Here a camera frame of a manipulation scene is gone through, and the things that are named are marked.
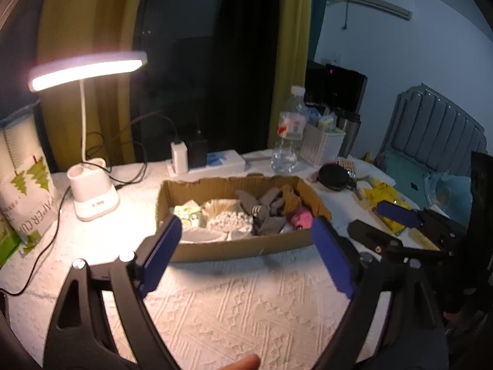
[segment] paper cup bag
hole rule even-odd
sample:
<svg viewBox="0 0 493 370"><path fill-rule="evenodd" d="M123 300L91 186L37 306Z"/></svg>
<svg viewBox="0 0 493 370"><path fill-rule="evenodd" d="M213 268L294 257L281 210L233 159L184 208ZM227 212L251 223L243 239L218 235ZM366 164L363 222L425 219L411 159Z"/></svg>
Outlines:
<svg viewBox="0 0 493 370"><path fill-rule="evenodd" d="M0 210L30 251L57 218L58 192L34 116L9 124L0 138Z"/></svg>

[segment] pink object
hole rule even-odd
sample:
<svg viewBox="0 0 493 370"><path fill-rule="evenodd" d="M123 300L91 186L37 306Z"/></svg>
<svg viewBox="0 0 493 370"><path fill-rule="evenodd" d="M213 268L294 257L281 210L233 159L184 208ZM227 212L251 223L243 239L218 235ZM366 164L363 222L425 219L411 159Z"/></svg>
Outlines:
<svg viewBox="0 0 493 370"><path fill-rule="evenodd" d="M312 227L313 215L306 207L301 206L289 218L289 223L294 230L310 229Z"/></svg>

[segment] white textured tablecloth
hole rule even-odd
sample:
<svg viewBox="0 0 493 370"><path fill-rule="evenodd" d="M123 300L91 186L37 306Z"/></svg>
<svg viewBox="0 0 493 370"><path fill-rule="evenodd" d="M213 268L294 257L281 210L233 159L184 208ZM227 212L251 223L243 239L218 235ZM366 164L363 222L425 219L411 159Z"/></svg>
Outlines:
<svg viewBox="0 0 493 370"><path fill-rule="evenodd" d="M117 167L114 176L129 179L139 167ZM312 171L300 165L296 175L307 176ZM252 161L247 172L273 175L268 160ZM73 260L83 257L89 264L113 261L121 251L135 250L143 238L153 234L156 198L166 175L163 163L150 163L142 183L119 190L118 209L91 222L76 218L69 194L54 247L45 254L26 292L9 298L12 329L36 361L42 363L51 312ZM65 174L55 174L53 178L63 192L68 186ZM332 211L334 228L342 235L347 235L347 224L356 218L379 226L354 201L353 193L329 192L316 185L315 188ZM16 253L9 259L0 269L1 287L18 291L23 286L54 229L55 226L32 253L24 258ZM407 234L401 239L406 245L415 246ZM119 352L132 359L112 294L104 293L104 300ZM311 246L235 261L171 265L145 304L166 345L184 369L214 370L244 354L257 353L262 369L288 370L308 369L314 364L334 333L348 300L336 291L315 247ZM370 355L376 346L387 304L388 296L383 296L361 357Z"/></svg>

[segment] lamp light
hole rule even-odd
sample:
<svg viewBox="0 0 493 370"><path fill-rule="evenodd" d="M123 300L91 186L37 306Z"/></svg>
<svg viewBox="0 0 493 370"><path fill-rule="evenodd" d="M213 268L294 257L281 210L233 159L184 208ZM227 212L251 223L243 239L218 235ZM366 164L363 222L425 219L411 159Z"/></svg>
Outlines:
<svg viewBox="0 0 493 370"><path fill-rule="evenodd" d="M144 51L115 51L80 55L64 60L41 64L29 71L29 89L38 92L79 81L82 120L82 162L70 167L67 177L74 198L75 213L82 221L101 217L118 207L120 198L108 177L102 158L86 161L86 101L84 80L97 76L133 72L147 63Z"/></svg>

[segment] water bottle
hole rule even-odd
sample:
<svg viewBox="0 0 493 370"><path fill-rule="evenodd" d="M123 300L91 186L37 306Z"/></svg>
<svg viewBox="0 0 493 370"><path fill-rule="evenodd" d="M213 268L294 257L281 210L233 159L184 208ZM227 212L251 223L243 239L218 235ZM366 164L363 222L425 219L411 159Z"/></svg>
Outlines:
<svg viewBox="0 0 493 370"><path fill-rule="evenodd" d="M272 169L276 173L291 173L298 162L306 118L297 111L304 106L304 95L305 88L291 86L291 96L284 105L287 111L279 114L278 140L271 160Z"/></svg>

